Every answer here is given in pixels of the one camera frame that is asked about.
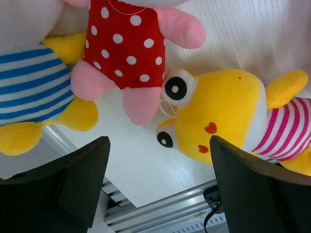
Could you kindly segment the yellow pink-striped toy left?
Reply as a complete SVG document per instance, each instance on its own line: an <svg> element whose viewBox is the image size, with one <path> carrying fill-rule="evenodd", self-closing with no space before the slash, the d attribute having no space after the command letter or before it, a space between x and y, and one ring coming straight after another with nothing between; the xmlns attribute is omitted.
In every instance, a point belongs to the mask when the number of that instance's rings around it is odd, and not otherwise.
<svg viewBox="0 0 311 233"><path fill-rule="evenodd" d="M311 100L298 96L307 83L308 75L300 69L268 85L240 69L198 76L173 70L164 77L162 95L176 107L176 115L159 125L157 140L211 165L209 142L217 135L245 152L310 175Z"/></svg>

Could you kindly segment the aluminium front rail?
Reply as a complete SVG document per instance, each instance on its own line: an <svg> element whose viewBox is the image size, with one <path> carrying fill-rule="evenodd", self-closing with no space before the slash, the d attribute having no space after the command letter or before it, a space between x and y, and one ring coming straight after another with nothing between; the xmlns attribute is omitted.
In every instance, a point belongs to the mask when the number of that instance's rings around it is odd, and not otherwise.
<svg viewBox="0 0 311 233"><path fill-rule="evenodd" d="M205 213L209 205L203 192L216 185L216 180L212 180L139 208L132 204L113 207L107 210L104 223L116 233L136 233L179 217Z"/></svg>

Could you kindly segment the yellow blue-striped toy left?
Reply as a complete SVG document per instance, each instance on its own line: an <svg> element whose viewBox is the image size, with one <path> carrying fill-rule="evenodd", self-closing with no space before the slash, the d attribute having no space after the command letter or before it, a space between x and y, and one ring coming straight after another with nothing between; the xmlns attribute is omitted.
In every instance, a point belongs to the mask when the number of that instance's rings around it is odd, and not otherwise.
<svg viewBox="0 0 311 233"><path fill-rule="evenodd" d="M98 120L95 102L71 89L69 64L83 55L85 33L46 38L0 54L0 151L18 156L33 149L53 124L85 132Z"/></svg>

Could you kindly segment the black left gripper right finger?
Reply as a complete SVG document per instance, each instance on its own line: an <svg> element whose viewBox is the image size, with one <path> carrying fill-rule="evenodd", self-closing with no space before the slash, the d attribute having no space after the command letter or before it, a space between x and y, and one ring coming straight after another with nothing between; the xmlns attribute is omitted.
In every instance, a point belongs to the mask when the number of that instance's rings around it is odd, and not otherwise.
<svg viewBox="0 0 311 233"><path fill-rule="evenodd" d="M231 233L309 233L311 178L274 165L219 136L210 152Z"/></svg>

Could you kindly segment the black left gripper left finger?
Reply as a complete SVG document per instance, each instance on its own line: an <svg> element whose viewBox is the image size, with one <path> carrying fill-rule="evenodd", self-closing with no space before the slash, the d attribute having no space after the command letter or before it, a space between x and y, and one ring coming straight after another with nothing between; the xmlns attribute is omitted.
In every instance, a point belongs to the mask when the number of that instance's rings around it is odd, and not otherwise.
<svg viewBox="0 0 311 233"><path fill-rule="evenodd" d="M101 136L0 182L3 233L85 233L93 225L110 152Z"/></svg>

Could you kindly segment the pink red-dotted toy left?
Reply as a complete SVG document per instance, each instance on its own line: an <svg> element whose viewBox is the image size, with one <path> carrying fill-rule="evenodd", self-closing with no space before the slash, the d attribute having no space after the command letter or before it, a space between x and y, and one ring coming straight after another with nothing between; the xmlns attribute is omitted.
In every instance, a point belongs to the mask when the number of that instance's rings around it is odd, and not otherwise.
<svg viewBox="0 0 311 233"><path fill-rule="evenodd" d="M83 57L71 73L73 93L94 100L111 89L122 95L136 125L155 116L165 74L166 41L197 49L206 30L178 9L180 0L72 0L89 10Z"/></svg>

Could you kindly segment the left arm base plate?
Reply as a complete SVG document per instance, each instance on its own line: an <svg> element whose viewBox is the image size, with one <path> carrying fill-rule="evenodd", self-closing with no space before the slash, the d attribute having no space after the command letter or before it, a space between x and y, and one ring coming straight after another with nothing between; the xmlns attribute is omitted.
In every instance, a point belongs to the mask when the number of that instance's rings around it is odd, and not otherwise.
<svg viewBox="0 0 311 233"><path fill-rule="evenodd" d="M215 209L215 207L219 207L216 213L221 214L224 212L218 186L207 188L203 192L203 197L211 210Z"/></svg>

